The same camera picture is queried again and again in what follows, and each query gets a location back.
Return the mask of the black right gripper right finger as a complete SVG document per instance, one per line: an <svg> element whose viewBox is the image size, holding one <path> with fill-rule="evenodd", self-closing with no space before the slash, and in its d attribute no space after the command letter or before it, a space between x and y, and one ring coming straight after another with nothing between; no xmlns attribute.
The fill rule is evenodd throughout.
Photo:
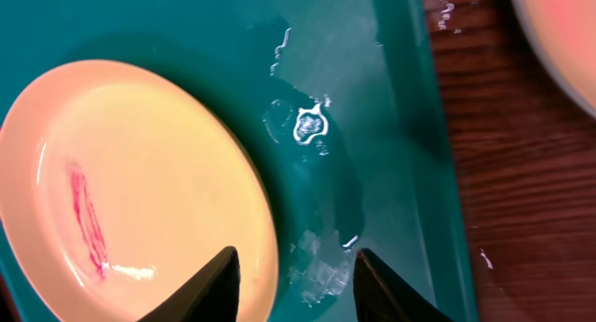
<svg viewBox="0 0 596 322"><path fill-rule="evenodd" d="M353 272L358 322L452 322L368 248Z"/></svg>

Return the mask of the yellow plate top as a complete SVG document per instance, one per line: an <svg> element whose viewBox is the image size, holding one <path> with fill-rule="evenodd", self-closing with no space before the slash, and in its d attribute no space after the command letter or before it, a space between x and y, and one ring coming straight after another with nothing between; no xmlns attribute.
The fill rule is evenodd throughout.
<svg viewBox="0 0 596 322"><path fill-rule="evenodd" d="M240 261L240 321L265 321L278 246L264 188L236 139L184 90L111 60L64 64L1 127L1 222L50 314L133 321L219 251Z"/></svg>

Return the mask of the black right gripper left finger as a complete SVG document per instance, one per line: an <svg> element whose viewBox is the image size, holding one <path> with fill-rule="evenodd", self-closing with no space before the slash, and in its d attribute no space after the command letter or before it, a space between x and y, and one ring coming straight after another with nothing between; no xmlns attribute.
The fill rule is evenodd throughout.
<svg viewBox="0 0 596 322"><path fill-rule="evenodd" d="M239 257L228 246L140 322L235 322L239 290Z"/></svg>

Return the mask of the yellow plate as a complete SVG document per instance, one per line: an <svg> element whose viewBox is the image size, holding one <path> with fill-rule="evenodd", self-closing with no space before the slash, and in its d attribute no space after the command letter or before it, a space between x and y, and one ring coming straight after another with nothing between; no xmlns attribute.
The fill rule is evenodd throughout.
<svg viewBox="0 0 596 322"><path fill-rule="evenodd" d="M50 314L133 321L219 251L240 261L240 321L265 321L278 246L264 188L236 139L184 90L111 60L64 64L1 127L1 222Z"/></svg>
<svg viewBox="0 0 596 322"><path fill-rule="evenodd" d="M550 77L595 115L595 0L511 0L534 53Z"/></svg>

